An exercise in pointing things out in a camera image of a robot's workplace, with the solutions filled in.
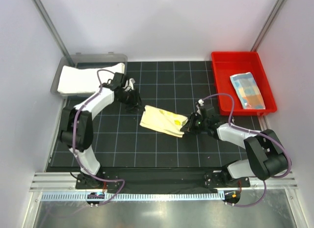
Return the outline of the red plastic bin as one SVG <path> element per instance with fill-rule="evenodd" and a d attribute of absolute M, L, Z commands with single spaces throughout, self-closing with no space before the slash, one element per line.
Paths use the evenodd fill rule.
<path fill-rule="evenodd" d="M 214 51 L 211 53 L 214 84 L 218 96 L 218 106 L 221 115 L 227 116 L 232 108 L 231 98 L 234 99 L 234 116 L 265 116 L 277 111 L 271 87 L 269 85 L 262 62 L 257 52 L 249 51 Z M 230 76 L 251 72 L 263 97 L 265 109 L 243 109 L 233 88 Z"/>

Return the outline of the aluminium front rail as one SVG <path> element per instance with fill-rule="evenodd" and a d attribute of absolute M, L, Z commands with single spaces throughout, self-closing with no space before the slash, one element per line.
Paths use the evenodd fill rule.
<path fill-rule="evenodd" d="M 285 178 L 266 180 L 267 189 L 297 189 L 292 173 Z M 76 180 L 69 173 L 36 173 L 32 179 L 30 192 L 70 192 L 76 190 Z"/>

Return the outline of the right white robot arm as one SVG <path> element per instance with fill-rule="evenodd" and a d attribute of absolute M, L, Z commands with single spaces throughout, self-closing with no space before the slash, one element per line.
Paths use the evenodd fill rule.
<path fill-rule="evenodd" d="M 210 104 L 200 103 L 183 123 L 181 132 L 208 136 L 245 149 L 247 158 L 228 163 L 205 174 L 208 188 L 249 186 L 248 179 L 262 181 L 285 177 L 291 170 L 291 160 L 284 151 L 276 133 L 270 129 L 254 131 L 223 122 Z"/>

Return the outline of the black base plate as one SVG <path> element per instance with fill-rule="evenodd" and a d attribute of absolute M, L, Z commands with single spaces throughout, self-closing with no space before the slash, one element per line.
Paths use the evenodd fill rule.
<path fill-rule="evenodd" d="M 106 189 L 115 193 L 125 180 L 122 194 L 201 194 L 225 188 L 250 187 L 248 176 L 233 179 L 226 168 L 139 168 L 103 167 L 103 177 L 113 182 Z"/>

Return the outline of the left aluminium frame post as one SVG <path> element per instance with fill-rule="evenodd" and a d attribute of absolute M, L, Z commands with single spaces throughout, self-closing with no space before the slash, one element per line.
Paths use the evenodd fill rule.
<path fill-rule="evenodd" d="M 37 11 L 39 12 L 42 20 L 44 21 L 46 27 L 48 28 L 52 38 L 55 40 L 58 48 L 60 49 L 61 53 L 63 54 L 63 56 L 66 58 L 66 60 L 68 61 L 68 63 L 71 66 L 75 66 L 75 63 L 73 62 L 64 42 L 62 41 L 56 27 L 53 24 L 53 21 L 51 20 L 47 10 L 45 9 L 43 3 L 41 0 L 32 0 L 32 2 L 34 3 Z"/>

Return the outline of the yellow patterned towel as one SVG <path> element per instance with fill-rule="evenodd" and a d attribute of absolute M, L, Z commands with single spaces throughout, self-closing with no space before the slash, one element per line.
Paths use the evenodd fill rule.
<path fill-rule="evenodd" d="M 184 132 L 181 128 L 188 122 L 188 118 L 167 110 L 150 105 L 145 106 L 140 126 L 165 133 L 174 137 L 182 138 Z"/>

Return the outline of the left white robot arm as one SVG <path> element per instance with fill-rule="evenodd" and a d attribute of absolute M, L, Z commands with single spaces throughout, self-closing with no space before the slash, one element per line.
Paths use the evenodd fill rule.
<path fill-rule="evenodd" d="M 81 173 L 87 176 L 87 184 L 93 189 L 102 187 L 104 183 L 102 166 L 92 148 L 94 118 L 114 102 L 125 104 L 130 109 L 142 107 L 134 78 L 123 73 L 111 73 L 106 81 L 101 81 L 99 75 L 97 78 L 99 87 L 95 93 L 72 108 L 62 109 L 57 135 L 74 155 Z"/>

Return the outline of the blue patterned towel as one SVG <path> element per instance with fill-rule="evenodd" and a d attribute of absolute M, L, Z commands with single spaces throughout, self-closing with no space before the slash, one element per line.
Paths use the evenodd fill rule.
<path fill-rule="evenodd" d="M 265 109 L 263 97 L 251 72 L 232 75 L 230 81 L 243 109 Z"/>

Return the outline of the aluminium frame post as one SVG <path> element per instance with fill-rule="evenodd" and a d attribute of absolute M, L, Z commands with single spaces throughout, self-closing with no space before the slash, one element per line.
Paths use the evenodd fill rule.
<path fill-rule="evenodd" d="M 42 20 L 44 21 L 46 27 L 48 28 L 52 38 L 55 40 L 58 48 L 60 49 L 61 53 L 63 54 L 63 56 L 66 58 L 66 60 L 68 61 L 68 63 L 71 66 L 75 66 L 75 63 L 73 62 L 64 42 L 62 41 L 56 27 L 53 24 L 53 21 L 51 20 L 47 10 L 45 9 L 43 3 L 41 0 L 32 0 L 32 2 L 34 3 L 37 11 L 39 12 Z"/>
<path fill-rule="evenodd" d="M 287 0 L 276 0 L 275 4 L 273 5 L 265 23 L 263 24 L 257 38 L 255 39 L 252 47 L 251 52 L 257 52 L 258 48 L 262 44 L 263 40 L 265 39 L 267 33 L 270 31 L 272 25 L 274 24 L 277 16 L 279 15 L 280 11 L 283 9 Z"/>

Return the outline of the white pink towel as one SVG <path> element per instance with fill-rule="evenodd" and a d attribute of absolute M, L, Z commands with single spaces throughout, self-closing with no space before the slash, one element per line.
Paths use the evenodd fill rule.
<path fill-rule="evenodd" d="M 125 65 L 118 63 L 114 66 L 101 68 L 108 71 L 100 71 L 99 77 L 102 83 L 107 82 L 113 78 L 112 73 L 123 73 Z M 99 90 L 100 81 L 98 79 L 97 71 L 100 68 L 78 69 L 74 67 L 64 66 L 61 71 L 59 84 L 57 87 L 58 92 L 61 94 L 70 93 L 91 93 Z"/>

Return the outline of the right aluminium frame post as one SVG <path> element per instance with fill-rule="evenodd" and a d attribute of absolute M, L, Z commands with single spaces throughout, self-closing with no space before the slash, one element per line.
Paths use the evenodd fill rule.
<path fill-rule="evenodd" d="M 265 39 L 267 33 L 270 31 L 272 25 L 274 24 L 277 16 L 279 15 L 280 11 L 283 9 L 287 0 L 276 0 L 275 4 L 273 5 L 265 23 L 263 24 L 257 38 L 255 39 L 252 47 L 251 52 L 257 52 L 258 48 L 262 44 L 263 40 Z"/>

